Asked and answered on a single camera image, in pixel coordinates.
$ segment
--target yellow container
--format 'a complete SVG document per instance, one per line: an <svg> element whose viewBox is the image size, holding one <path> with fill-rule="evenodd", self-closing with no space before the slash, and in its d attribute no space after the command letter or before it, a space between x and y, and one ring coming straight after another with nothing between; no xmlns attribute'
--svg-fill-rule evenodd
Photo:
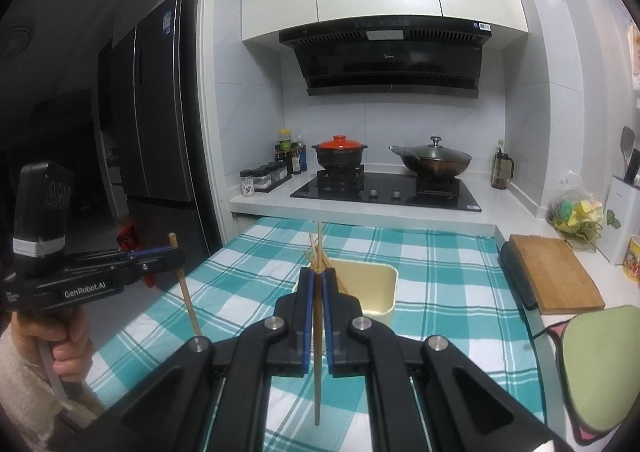
<svg viewBox="0 0 640 452"><path fill-rule="evenodd" d="M398 270L389 265L331 259L349 295L357 297L362 314L391 327L396 307Z"/></svg>
<svg viewBox="0 0 640 452"><path fill-rule="evenodd" d="M640 236L631 236L622 269L632 281L640 281Z"/></svg>

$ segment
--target hand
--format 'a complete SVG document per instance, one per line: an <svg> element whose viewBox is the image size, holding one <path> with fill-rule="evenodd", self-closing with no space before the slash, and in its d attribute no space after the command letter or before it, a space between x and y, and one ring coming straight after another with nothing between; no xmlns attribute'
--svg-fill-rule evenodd
<svg viewBox="0 0 640 452"><path fill-rule="evenodd" d="M89 322L77 308L67 322L30 312L14 313L11 336L20 356L38 367L46 378L36 338L56 342L52 348L53 370L65 382L82 382L93 363L95 349L89 338Z"/></svg>

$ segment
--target black glass stovetop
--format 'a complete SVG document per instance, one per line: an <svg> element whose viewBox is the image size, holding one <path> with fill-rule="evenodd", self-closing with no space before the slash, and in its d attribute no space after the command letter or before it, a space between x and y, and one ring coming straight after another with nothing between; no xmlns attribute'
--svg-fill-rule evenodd
<svg viewBox="0 0 640 452"><path fill-rule="evenodd" d="M430 190L428 183L417 183L419 178L414 175L361 172L357 177L332 181L323 172L291 197L481 212L478 202L459 179L444 185L436 183Z"/></svg>

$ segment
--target table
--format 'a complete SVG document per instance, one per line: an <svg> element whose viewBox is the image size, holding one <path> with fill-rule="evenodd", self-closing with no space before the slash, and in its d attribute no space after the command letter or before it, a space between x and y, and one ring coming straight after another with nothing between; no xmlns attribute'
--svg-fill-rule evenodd
<svg viewBox="0 0 640 452"><path fill-rule="evenodd" d="M187 278L196 315L211 340L238 335L273 312L290 293L308 248L312 222L262 218ZM540 372L524 315L518 310L488 237L328 223L330 257L384 263L399 273L392 329L423 340L449 338L508 393L545 420ZM94 357L89 386L113 405L193 336L180 288L154 305ZM371 450L364 378L332 378L323 360L322 416L313 423L313 380L274 378L266 451Z"/></svg>

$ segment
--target range hood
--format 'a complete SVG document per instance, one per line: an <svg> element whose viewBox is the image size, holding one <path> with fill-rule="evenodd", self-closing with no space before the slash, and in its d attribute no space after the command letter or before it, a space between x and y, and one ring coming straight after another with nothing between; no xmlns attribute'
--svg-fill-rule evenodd
<svg viewBox="0 0 640 452"><path fill-rule="evenodd" d="M357 92L478 97L486 23L438 16L370 16L280 31L309 95Z"/></svg>

